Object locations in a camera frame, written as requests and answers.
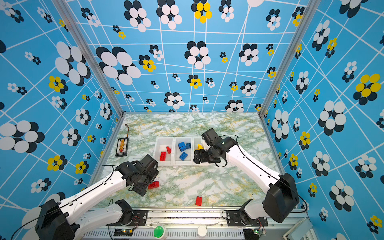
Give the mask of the white three-compartment container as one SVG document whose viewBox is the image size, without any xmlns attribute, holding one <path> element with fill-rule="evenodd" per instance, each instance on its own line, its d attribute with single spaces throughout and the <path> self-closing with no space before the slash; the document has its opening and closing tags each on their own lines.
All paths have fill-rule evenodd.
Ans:
<svg viewBox="0 0 384 240">
<path fill-rule="evenodd" d="M 184 152 L 188 154 L 188 157 L 181 161 L 179 156 L 181 155 L 181 151 L 178 147 L 178 143 L 185 142 L 191 144 L 190 149 L 186 149 Z M 203 146 L 203 140 L 200 136 L 187 136 L 187 137 L 157 137 L 155 147 L 154 147 L 154 156 L 153 158 L 159 163 L 160 166 L 208 166 L 209 164 L 195 164 L 194 159 L 194 151 L 198 150 L 198 144 Z M 170 147 L 172 150 L 171 154 L 168 154 L 166 147 Z M 160 162 L 160 154 L 161 152 L 167 153 L 167 158 L 165 162 Z"/>
</svg>

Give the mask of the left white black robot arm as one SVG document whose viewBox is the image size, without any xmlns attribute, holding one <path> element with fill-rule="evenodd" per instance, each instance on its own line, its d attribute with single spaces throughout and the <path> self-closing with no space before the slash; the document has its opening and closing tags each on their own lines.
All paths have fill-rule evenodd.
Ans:
<svg viewBox="0 0 384 240">
<path fill-rule="evenodd" d="M 96 211 L 91 208 L 124 188 L 144 196 L 159 174 L 158 166 L 159 163 L 150 155 L 140 161 L 124 162 L 84 191 L 59 202 L 49 200 L 44 203 L 35 226 L 39 239 L 80 240 L 87 232 L 105 225 L 136 224 L 133 209 L 125 200 L 115 201 Z"/>
</svg>

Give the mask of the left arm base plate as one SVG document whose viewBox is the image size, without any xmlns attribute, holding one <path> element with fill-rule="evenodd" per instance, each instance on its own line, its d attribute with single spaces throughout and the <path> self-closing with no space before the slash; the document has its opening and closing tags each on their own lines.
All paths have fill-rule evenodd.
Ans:
<svg viewBox="0 0 384 240">
<path fill-rule="evenodd" d="M 146 210 L 133 210 L 131 213 L 124 213 L 118 222 L 108 224 L 108 226 L 145 226 L 148 218 L 149 211 Z"/>
</svg>

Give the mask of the blue lego brick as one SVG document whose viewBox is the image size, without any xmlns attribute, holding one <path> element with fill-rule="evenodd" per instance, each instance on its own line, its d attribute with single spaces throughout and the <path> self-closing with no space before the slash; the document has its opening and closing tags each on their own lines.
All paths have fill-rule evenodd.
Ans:
<svg viewBox="0 0 384 240">
<path fill-rule="evenodd" d="M 184 161 L 188 157 L 188 154 L 186 152 L 182 152 L 181 155 L 179 156 L 179 159 L 181 161 Z"/>
</svg>

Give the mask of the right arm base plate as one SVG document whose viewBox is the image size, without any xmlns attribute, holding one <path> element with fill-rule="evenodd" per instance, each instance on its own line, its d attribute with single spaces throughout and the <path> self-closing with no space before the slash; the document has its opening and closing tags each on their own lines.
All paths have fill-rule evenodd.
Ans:
<svg viewBox="0 0 384 240">
<path fill-rule="evenodd" d="M 238 210 L 225 210 L 225 214 L 225 219 L 227 220 L 227 225 L 229 227 L 262 228 L 269 225 L 266 217 L 260 217 L 256 220 L 250 220 L 248 223 L 245 223 L 240 216 L 240 211 Z"/>
</svg>

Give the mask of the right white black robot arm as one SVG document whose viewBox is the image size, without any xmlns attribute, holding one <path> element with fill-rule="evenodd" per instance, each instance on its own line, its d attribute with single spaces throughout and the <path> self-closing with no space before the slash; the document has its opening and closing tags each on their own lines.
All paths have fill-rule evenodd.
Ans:
<svg viewBox="0 0 384 240">
<path fill-rule="evenodd" d="M 238 167 L 248 175 L 266 194 L 262 202 L 248 200 L 239 211 L 240 218 L 247 226 L 261 217 L 270 217 L 282 223 L 300 202 L 294 178 L 288 174 L 280 174 L 248 154 L 240 144 L 231 137 L 222 138 L 214 129 L 202 134 L 202 150 L 195 150 L 194 162 L 217 165 L 221 161 L 225 165 Z"/>
</svg>

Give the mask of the small red lego front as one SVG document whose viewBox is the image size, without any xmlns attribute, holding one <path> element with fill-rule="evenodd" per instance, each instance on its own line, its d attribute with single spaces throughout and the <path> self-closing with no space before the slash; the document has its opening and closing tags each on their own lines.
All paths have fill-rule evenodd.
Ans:
<svg viewBox="0 0 384 240">
<path fill-rule="evenodd" d="M 197 196 L 196 197 L 196 206 L 202 206 L 203 198 Z"/>
</svg>

